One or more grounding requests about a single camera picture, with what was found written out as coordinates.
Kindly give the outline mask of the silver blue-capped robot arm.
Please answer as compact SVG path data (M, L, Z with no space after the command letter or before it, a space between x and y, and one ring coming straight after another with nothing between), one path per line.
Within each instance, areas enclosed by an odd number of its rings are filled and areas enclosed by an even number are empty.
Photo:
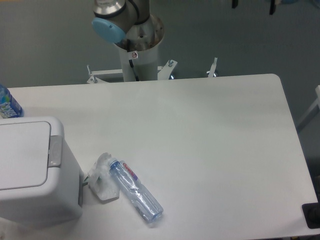
M165 35L162 20L151 14L149 0L95 0L93 13L95 33L128 52L152 49Z

